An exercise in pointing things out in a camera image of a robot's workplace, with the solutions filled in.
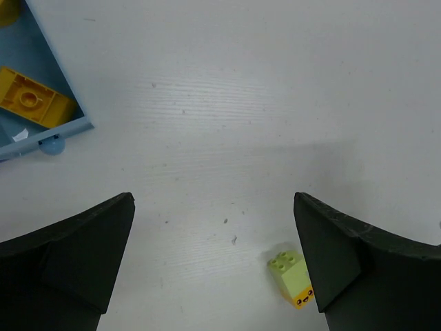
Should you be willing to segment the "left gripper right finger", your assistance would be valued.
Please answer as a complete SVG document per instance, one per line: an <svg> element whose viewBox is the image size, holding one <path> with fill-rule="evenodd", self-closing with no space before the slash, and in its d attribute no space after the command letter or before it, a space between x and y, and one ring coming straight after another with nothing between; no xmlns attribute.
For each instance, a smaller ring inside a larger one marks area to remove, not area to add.
<svg viewBox="0 0 441 331"><path fill-rule="evenodd" d="M355 219L304 192L294 218L330 330L439 330L440 246Z"/></svg>

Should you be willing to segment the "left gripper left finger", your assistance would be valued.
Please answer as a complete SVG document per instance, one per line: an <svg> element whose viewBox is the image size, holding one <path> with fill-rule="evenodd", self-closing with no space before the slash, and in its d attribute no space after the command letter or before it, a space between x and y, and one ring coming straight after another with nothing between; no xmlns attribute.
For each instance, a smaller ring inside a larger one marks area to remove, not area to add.
<svg viewBox="0 0 441 331"><path fill-rule="evenodd" d="M134 220L129 192L1 242L2 330L96 330Z"/></svg>

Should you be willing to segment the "yellow orange long lego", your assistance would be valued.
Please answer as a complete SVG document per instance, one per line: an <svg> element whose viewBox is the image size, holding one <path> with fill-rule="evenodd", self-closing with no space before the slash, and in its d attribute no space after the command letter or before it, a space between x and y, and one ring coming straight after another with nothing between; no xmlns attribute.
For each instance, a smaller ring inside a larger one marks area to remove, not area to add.
<svg viewBox="0 0 441 331"><path fill-rule="evenodd" d="M73 99L3 66L1 108L52 129L69 122L77 104Z"/></svg>

